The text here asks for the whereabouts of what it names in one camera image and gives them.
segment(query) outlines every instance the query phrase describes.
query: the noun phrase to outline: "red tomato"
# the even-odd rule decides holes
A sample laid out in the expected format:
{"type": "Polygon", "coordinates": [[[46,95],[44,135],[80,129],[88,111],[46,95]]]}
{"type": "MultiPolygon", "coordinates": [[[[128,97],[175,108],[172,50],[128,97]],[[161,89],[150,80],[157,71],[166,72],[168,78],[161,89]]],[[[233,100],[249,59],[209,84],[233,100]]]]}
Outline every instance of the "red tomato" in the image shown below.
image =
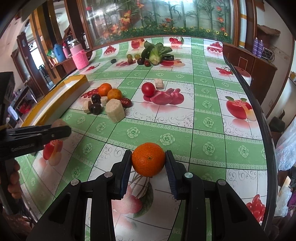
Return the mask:
{"type": "Polygon", "coordinates": [[[154,91],[155,91],[155,86],[150,83],[150,82],[147,82],[145,84],[142,85],[142,93],[147,96],[147,97],[151,97],[154,95],[154,91]]]}

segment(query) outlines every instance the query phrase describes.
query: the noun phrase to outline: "orange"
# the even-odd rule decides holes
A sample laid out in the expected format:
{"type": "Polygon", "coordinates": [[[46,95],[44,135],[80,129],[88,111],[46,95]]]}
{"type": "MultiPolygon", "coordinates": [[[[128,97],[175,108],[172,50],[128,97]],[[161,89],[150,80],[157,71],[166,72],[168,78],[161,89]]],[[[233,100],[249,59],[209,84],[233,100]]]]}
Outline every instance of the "orange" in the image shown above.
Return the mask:
{"type": "Polygon", "coordinates": [[[147,142],[134,150],[131,162],[137,173],[144,177],[152,177],[163,169],[165,153],[159,145],[147,142]]]}
{"type": "Polygon", "coordinates": [[[108,83],[104,83],[97,89],[100,96],[107,96],[108,92],[112,89],[112,86],[108,83]]]}
{"type": "Polygon", "coordinates": [[[108,92],[107,96],[108,96],[108,100],[111,100],[111,99],[120,100],[122,98],[122,93],[119,89],[111,89],[108,92]]]}

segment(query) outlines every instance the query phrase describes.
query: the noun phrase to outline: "wall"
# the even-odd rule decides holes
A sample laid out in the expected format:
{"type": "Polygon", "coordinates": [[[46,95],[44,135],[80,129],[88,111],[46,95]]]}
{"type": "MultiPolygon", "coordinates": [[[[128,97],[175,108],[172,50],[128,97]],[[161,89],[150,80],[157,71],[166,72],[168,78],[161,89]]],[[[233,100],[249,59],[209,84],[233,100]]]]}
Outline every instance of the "wall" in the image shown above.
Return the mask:
{"type": "Polygon", "coordinates": [[[273,61],[273,64],[278,68],[278,70],[276,71],[269,91],[261,104],[263,112],[267,115],[285,81],[289,68],[290,56],[293,51],[293,37],[278,13],[265,1],[264,7],[265,12],[257,8],[258,24],[263,24],[281,31],[280,36],[274,37],[271,41],[275,52],[275,60],[273,61]]]}

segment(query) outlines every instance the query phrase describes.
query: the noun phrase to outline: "human hand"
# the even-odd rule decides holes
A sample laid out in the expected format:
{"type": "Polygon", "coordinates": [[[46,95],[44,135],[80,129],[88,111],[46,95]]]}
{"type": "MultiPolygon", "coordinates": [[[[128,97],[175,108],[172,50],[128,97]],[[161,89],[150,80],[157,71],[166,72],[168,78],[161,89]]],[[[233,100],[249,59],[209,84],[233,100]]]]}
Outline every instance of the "human hand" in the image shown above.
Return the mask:
{"type": "Polygon", "coordinates": [[[20,165],[16,160],[14,160],[14,164],[13,164],[14,172],[9,177],[10,184],[8,184],[8,187],[7,187],[8,191],[11,193],[11,196],[14,199],[21,198],[20,175],[17,172],[19,169],[20,169],[20,165]]]}

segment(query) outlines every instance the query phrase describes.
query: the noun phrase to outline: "wooden frame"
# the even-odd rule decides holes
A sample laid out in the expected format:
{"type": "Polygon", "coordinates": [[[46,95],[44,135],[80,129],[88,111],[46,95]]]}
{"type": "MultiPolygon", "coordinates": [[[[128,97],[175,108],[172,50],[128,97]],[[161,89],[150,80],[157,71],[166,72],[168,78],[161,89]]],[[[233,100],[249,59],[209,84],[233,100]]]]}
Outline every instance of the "wooden frame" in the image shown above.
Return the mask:
{"type": "Polygon", "coordinates": [[[287,83],[287,80],[288,80],[288,77],[290,75],[290,71],[291,71],[291,66],[292,66],[292,62],[293,62],[293,57],[294,57],[294,48],[295,48],[295,39],[292,38],[292,53],[291,53],[291,58],[290,58],[290,63],[289,63],[289,68],[288,68],[288,71],[287,71],[287,74],[286,74],[286,78],[283,82],[283,85],[281,87],[281,90],[279,91],[279,94],[278,96],[276,97],[276,100],[275,102],[273,103],[272,107],[270,108],[269,112],[267,113],[266,115],[266,118],[269,117],[269,115],[271,114],[271,112],[273,111],[274,107],[276,106],[277,102],[279,101],[279,98],[281,97],[281,94],[283,93],[283,90],[285,88],[285,85],[287,83]]]}

